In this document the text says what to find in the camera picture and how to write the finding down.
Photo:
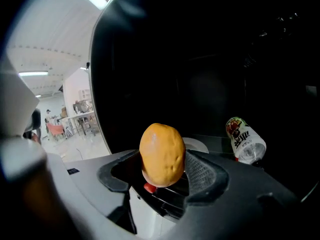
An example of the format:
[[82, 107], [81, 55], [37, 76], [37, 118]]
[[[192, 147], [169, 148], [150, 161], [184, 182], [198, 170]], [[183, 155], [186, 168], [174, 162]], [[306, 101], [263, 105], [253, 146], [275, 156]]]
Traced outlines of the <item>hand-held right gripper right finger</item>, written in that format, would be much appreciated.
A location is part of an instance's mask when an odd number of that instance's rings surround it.
[[297, 196], [262, 169], [188, 150], [189, 194], [165, 240], [298, 240], [308, 225]]

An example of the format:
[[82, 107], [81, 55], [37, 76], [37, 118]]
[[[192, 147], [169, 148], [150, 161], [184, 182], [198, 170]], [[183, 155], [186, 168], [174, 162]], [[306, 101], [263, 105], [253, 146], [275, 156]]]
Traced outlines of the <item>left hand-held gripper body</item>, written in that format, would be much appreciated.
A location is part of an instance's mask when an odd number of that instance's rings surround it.
[[0, 136], [21, 136], [33, 128], [32, 114], [39, 99], [12, 66], [7, 55], [0, 59]]

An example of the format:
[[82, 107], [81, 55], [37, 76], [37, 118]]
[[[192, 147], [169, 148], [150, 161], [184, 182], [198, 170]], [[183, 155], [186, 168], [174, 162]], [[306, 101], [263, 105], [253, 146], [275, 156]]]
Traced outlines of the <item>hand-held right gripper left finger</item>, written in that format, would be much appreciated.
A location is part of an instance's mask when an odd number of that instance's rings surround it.
[[47, 154], [47, 167], [57, 194], [83, 240], [137, 239], [109, 219], [129, 195], [129, 184], [109, 174], [112, 187], [108, 188], [98, 178], [102, 166], [114, 167], [137, 154], [136, 150], [127, 150], [74, 162], [63, 162], [59, 155]]

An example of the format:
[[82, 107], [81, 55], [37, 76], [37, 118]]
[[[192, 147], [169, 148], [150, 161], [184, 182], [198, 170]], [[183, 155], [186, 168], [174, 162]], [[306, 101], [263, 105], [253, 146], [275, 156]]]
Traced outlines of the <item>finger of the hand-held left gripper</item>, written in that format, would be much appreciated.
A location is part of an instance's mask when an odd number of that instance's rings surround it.
[[23, 137], [41, 144], [41, 112], [38, 108], [33, 111]]

